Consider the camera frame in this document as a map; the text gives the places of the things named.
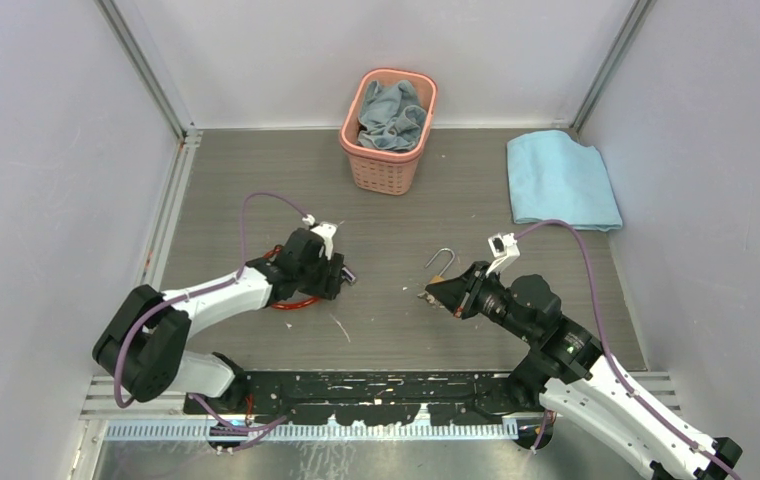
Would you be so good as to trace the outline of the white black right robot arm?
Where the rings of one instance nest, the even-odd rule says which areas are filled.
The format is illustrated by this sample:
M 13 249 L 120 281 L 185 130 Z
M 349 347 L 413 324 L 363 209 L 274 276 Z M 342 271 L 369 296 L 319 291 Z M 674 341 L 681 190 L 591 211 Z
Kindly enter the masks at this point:
M 741 447 L 701 433 L 627 375 L 597 337 L 563 314 L 542 276 L 505 286 L 479 261 L 426 291 L 454 317 L 482 315 L 528 345 L 508 377 L 509 395 L 521 409 L 565 417 L 644 479 L 730 478 Z

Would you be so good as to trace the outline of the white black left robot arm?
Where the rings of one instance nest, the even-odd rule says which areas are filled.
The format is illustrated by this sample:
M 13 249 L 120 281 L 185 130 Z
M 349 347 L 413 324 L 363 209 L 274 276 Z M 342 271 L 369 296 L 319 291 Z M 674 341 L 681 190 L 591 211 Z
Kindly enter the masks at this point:
M 188 340 L 242 313 L 294 306 L 295 295 L 335 299 L 353 279 L 334 249 L 337 230 L 328 222 L 298 228 L 272 255 L 189 289 L 159 292 L 143 284 L 131 290 L 92 349 L 96 364 L 118 383 L 119 402 L 181 392 L 225 413 L 243 408 L 247 373 L 224 354 L 189 351 Z

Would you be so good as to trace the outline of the red cable lock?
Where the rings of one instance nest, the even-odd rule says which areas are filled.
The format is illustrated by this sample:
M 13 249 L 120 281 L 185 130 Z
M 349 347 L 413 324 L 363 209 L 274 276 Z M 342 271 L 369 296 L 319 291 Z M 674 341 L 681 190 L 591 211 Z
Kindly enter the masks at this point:
M 282 248 L 283 246 L 281 244 L 277 244 L 271 250 L 266 252 L 263 255 L 263 257 L 267 260 L 273 259 L 279 254 Z M 349 285 L 354 285 L 357 281 L 357 276 L 354 273 L 354 271 L 351 270 L 346 265 L 342 266 L 341 276 L 342 276 L 343 281 L 348 283 Z M 275 310 L 282 310 L 282 311 L 299 310 L 302 308 L 306 308 L 310 305 L 314 305 L 320 301 L 321 301 L 320 297 L 312 296 L 312 297 L 307 297 L 299 301 L 278 301 L 276 303 L 273 303 L 271 305 L 271 308 Z

